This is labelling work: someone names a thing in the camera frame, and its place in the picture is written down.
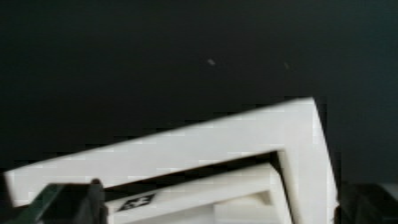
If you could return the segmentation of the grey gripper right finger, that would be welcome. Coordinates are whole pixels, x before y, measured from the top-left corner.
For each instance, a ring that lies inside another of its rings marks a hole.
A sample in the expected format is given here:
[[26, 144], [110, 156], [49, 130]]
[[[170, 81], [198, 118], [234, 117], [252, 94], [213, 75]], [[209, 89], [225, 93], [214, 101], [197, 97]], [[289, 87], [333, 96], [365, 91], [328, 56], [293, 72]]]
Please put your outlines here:
[[398, 184], [342, 184], [333, 224], [398, 224]]

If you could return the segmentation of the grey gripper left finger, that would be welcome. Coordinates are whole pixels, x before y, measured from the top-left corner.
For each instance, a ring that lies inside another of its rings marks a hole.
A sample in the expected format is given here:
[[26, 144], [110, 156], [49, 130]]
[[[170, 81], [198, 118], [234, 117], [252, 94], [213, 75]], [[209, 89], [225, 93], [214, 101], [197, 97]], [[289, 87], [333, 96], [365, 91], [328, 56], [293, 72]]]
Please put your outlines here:
[[102, 184], [49, 184], [10, 224], [108, 224]]

